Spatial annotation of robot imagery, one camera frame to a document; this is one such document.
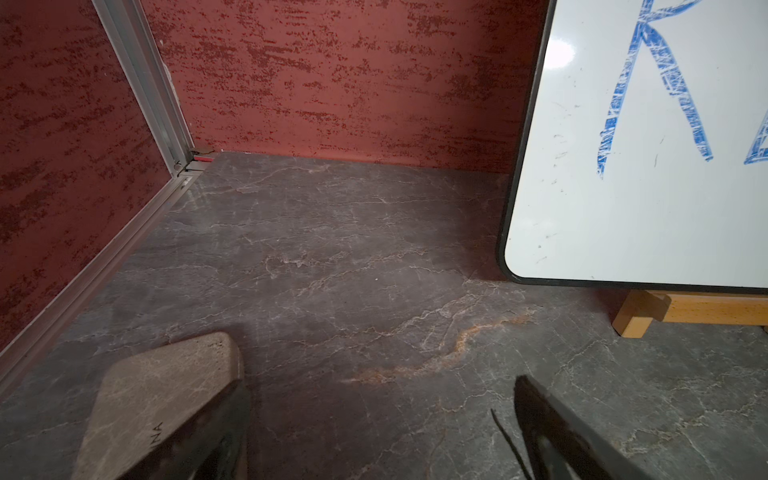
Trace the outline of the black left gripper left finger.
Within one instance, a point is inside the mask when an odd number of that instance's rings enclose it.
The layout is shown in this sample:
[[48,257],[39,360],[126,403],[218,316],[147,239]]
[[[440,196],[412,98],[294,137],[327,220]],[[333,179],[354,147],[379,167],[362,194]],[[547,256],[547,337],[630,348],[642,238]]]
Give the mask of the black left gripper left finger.
[[101,382],[72,477],[118,478],[243,378],[240,350],[221,331],[116,362]]

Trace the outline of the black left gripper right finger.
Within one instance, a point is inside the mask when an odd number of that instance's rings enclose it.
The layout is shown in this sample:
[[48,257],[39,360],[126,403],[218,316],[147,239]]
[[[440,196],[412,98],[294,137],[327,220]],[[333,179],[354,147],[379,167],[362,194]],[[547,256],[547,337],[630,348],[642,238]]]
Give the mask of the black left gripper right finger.
[[535,479],[648,479],[553,394],[516,378],[514,408]]

